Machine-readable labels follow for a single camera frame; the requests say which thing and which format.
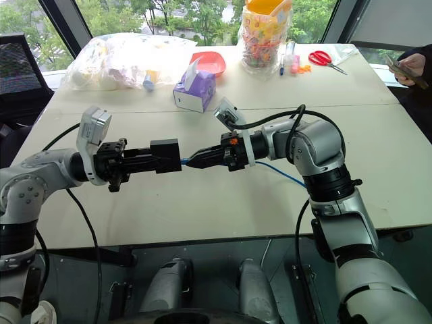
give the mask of black chair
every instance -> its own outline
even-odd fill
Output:
[[[0,167],[9,167],[53,91],[24,33],[0,34]]]

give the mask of blue cable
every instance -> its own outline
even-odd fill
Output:
[[[256,163],[256,164],[262,164],[262,165],[265,165],[266,167],[269,167],[270,169],[276,171],[277,173],[280,173],[281,175],[287,177],[288,179],[291,179],[292,181],[294,181],[294,182],[296,182],[297,184],[300,184],[302,187],[306,188],[306,186],[304,185],[304,183],[301,182],[300,180],[298,180],[298,179],[296,179],[296,178],[290,176],[289,174],[287,174],[287,173],[285,173],[285,172],[279,170],[278,168],[276,168],[276,167],[274,167],[274,166],[272,166],[272,165],[270,165],[270,164],[268,164],[268,163],[260,162],[260,161],[255,161],[255,163]]]

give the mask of black cable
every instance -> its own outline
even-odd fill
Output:
[[[76,128],[80,127],[80,123],[76,123],[75,125],[69,127],[67,130],[62,132],[59,136],[54,138],[50,143],[42,150],[46,151],[49,150],[56,142],[58,142],[61,138],[63,138],[66,134],[69,134],[72,130],[75,130]],[[99,245],[97,243],[95,230],[93,229],[93,226],[88,219],[87,213],[84,210],[84,207],[81,205],[81,202],[75,197],[75,195],[70,191],[70,189],[66,189],[66,192],[69,194],[69,196],[72,198],[72,200],[77,204],[78,208],[80,209],[82,216],[84,217],[84,220],[87,223],[87,226],[92,234],[93,244],[94,244],[94,251],[96,253],[96,260],[97,260],[97,275],[98,275],[98,287],[97,287],[97,303],[96,303],[96,309],[94,311],[94,318],[93,323],[97,323],[99,320],[99,313],[101,311],[101,301],[102,301],[102,261],[101,261],[101,251],[99,250]],[[43,250],[44,259],[45,259],[45,272],[44,272],[44,278],[43,278],[43,285],[42,289],[45,286],[45,283],[48,279],[49,274],[49,254],[47,252],[47,247],[45,246],[45,243],[43,242],[42,236],[39,232],[36,232],[36,237],[39,240],[39,244]]]
[[[88,216],[87,216],[86,211],[84,210],[84,207],[81,205],[81,202],[78,200],[78,198],[75,197],[75,195],[72,193],[72,191],[70,191],[70,189],[66,189],[66,192],[70,195],[70,197],[77,204],[78,208],[81,210],[82,216],[84,216],[84,219],[86,220],[87,226],[90,229],[90,232],[92,234],[92,239],[93,239],[93,244],[94,244],[94,251],[96,253],[96,260],[97,260],[97,303],[96,303],[96,309],[94,311],[93,323],[97,324],[97,321],[99,319],[99,313],[101,311],[101,300],[102,300],[102,261],[101,261],[101,251],[99,250],[99,245],[97,244],[95,230],[93,229],[92,223],[88,219]]]
[[[45,288],[45,284],[47,283],[48,280],[48,274],[49,274],[49,254],[48,254],[48,250],[47,250],[47,246],[45,245],[45,241],[43,240],[41,233],[39,233],[38,230],[36,230],[36,238],[39,241],[39,245],[42,248],[42,252],[43,252],[43,259],[45,262],[45,271],[43,273],[43,278],[42,278],[42,283],[40,285],[40,290],[39,293],[41,293],[43,291],[43,288]]]
[[[69,134],[72,130],[75,130],[78,127],[80,127],[80,123],[77,123],[77,124],[69,127],[67,130],[65,130],[63,133],[61,133],[59,136],[57,136],[52,141],[50,141],[50,143],[46,147],[44,147],[42,151],[49,150],[56,142],[59,141],[60,138],[64,137],[66,134]]]
[[[227,124],[228,124],[228,126],[231,126],[231,127],[235,128],[237,130],[248,130],[249,128],[254,128],[254,127],[263,125],[263,124],[265,124],[267,122],[270,122],[271,120],[274,120],[274,119],[277,119],[277,118],[280,118],[280,117],[289,116],[289,115],[292,115],[292,114],[295,115],[296,113],[298,113],[297,110],[288,110],[288,111],[284,111],[282,113],[275,113],[274,115],[270,115],[269,117],[260,119],[260,120],[258,120],[256,122],[249,123],[249,124],[237,125],[237,124],[232,123],[230,121],[228,121]]]
[[[62,132],[59,136],[57,136],[52,141],[50,141],[50,143],[42,151],[46,151],[46,150],[50,149],[56,142],[58,142],[58,140],[60,138],[64,137],[66,134],[69,134],[72,130],[75,130],[78,127],[80,127],[80,123],[69,127],[67,130]],[[39,291],[40,293],[42,293],[42,291],[44,290],[45,285],[47,284],[47,281],[48,281],[49,269],[50,269],[51,263],[49,260],[49,253],[48,253],[47,245],[45,244],[45,241],[43,240],[43,237],[38,230],[36,230],[36,238],[39,242],[40,248],[42,249],[43,259],[45,262],[45,271],[43,273],[43,278],[42,278],[42,282],[40,283],[40,291]]]
[[[309,315],[310,315],[310,319],[311,319],[312,323],[318,323],[317,314],[315,313],[315,309],[313,308],[313,306],[311,307],[311,305],[313,305],[313,299],[311,296],[311,292],[309,291],[309,288],[308,288],[306,275],[304,274],[304,271],[303,271],[302,259],[300,258],[300,224],[302,223],[302,218],[303,218],[304,212],[306,211],[306,208],[308,205],[309,205],[309,199],[306,200],[302,209],[300,210],[300,213],[298,214],[297,223],[296,223],[296,231],[294,234],[294,248],[296,250],[295,251],[296,264],[297,264],[297,270],[298,270],[298,277],[300,279],[300,283],[302,285],[302,290],[303,290],[303,294],[304,294],[304,303],[308,307]]]
[[[294,164],[294,160],[293,160],[293,158],[291,158],[291,152],[290,152],[291,151],[291,140],[292,140],[292,137],[294,136],[294,132],[296,131],[296,128],[297,128],[298,124],[300,123],[300,120],[303,117],[303,114],[304,114],[304,112],[306,110],[306,106],[305,105],[300,105],[297,110],[298,110],[297,118],[296,118],[296,120],[294,120],[294,124],[292,124],[291,130],[288,133],[288,137],[287,137],[286,143],[285,143],[285,155],[286,155],[286,159],[291,164]]]
[[[249,123],[249,124],[243,124],[243,125],[236,125],[235,123],[232,122],[227,122],[227,125],[236,129],[236,130],[248,130],[250,128],[254,128],[260,125],[263,125],[267,122],[270,122],[271,120],[280,118],[280,117],[285,117],[285,116],[290,116],[290,118],[294,118],[295,115],[298,114],[299,109],[301,108],[301,106],[299,106],[297,108],[297,110],[289,110],[289,111],[284,111],[282,113],[276,113],[274,115],[270,115],[269,117],[260,119],[259,121],[255,121],[253,123]],[[345,147],[345,140],[344,140],[344,135],[342,135],[342,132],[340,131],[338,125],[336,125],[336,123],[331,120],[330,118],[328,118],[326,115],[322,114],[322,113],[318,113],[316,111],[311,111],[311,110],[305,110],[304,111],[305,115],[311,115],[311,116],[315,116],[315,117],[319,117],[321,119],[324,119],[325,121],[329,122],[331,125],[333,125],[337,132],[340,135],[340,139],[341,139],[341,149],[342,149],[342,153],[344,154],[344,156],[346,155],[346,147]]]

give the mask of clear plastic bag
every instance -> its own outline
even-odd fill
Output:
[[[175,84],[196,42],[174,36],[120,33],[99,36],[81,50],[63,79],[74,90],[142,89]]]
[[[353,44],[321,44],[320,49],[328,53],[334,65],[341,64],[351,56],[360,53]]]
[[[243,7],[237,46],[247,72],[267,77],[278,69],[279,48],[286,41],[291,17],[290,0],[282,1],[269,15]]]

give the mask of window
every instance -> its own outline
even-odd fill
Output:
[[[389,49],[372,49],[368,47],[357,47],[364,58],[371,64],[385,64],[384,54],[397,59],[403,51],[391,51]]]
[[[142,32],[144,18],[140,10],[146,3],[144,0],[76,0],[93,36]]]
[[[337,0],[293,0],[289,38],[317,43]],[[200,45],[235,45],[244,0],[76,0],[93,36],[116,32],[174,35]]]
[[[0,1],[0,33],[24,32],[41,72],[64,70],[72,56],[37,0]]]
[[[337,0],[293,0],[288,37],[296,43],[319,43]]]

